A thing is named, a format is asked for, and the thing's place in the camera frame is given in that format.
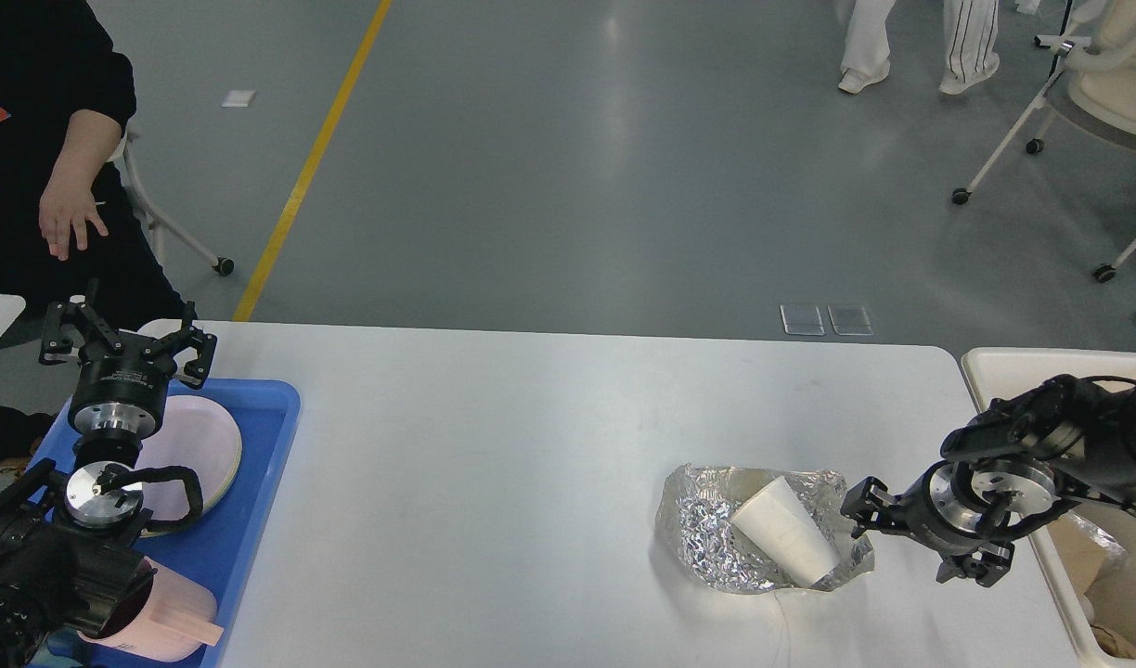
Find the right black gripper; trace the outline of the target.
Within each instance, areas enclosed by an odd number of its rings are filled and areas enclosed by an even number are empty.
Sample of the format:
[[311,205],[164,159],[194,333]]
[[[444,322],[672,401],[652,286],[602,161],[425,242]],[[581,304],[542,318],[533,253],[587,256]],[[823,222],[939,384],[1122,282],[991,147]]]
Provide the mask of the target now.
[[847,490],[840,515],[852,540],[876,531],[937,551],[936,581],[971,579],[991,587],[1013,563],[1016,525],[1043,519],[1060,502],[1061,483],[1043,462],[937,462],[903,494],[866,477]]

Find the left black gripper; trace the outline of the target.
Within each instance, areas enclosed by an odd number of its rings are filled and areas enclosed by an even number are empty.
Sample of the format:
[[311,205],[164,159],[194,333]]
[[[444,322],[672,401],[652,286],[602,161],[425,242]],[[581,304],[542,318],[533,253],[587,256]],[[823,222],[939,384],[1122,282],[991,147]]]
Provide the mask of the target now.
[[[197,304],[183,309],[179,329],[141,346],[141,354],[114,354],[114,328],[97,314],[98,279],[87,279],[81,300],[50,302],[39,341],[37,364],[80,364],[67,421],[87,435],[97,429],[128,431],[139,439],[160,431],[170,379],[199,390],[209,377],[217,339],[195,325]],[[176,357],[194,351],[181,365]]]

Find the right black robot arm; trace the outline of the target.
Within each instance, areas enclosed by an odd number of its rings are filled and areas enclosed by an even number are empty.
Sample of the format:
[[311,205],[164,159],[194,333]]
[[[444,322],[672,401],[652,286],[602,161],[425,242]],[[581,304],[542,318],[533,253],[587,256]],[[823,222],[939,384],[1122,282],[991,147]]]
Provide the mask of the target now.
[[951,431],[938,462],[900,495],[868,477],[841,504],[852,535],[899,535],[941,557],[939,583],[984,587],[1011,568],[1014,542],[1097,503],[1136,519],[1136,379],[1059,375],[995,399]]

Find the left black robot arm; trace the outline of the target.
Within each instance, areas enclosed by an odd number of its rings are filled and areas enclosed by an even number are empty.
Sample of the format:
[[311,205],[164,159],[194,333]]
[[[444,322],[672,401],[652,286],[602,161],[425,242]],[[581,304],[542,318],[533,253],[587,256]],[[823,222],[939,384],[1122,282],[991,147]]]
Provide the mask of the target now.
[[102,638],[134,621],[157,574],[135,549],[140,534],[203,513],[194,469],[136,461],[162,427],[172,381],[202,389],[216,337],[195,325],[193,302],[161,339],[114,328],[97,287],[45,309],[37,361],[80,367],[67,417],[77,441],[70,471],[42,459],[0,492],[0,667],[30,663],[62,627]]

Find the seated person's hand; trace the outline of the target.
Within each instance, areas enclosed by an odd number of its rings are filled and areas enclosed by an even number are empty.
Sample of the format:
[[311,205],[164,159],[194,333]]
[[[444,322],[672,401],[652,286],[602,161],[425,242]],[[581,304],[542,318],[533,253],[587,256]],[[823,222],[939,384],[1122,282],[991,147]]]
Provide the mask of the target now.
[[90,231],[108,237],[109,228],[98,214],[92,182],[65,173],[52,173],[39,199],[39,232],[47,250],[59,261],[68,261],[70,250],[85,251]]

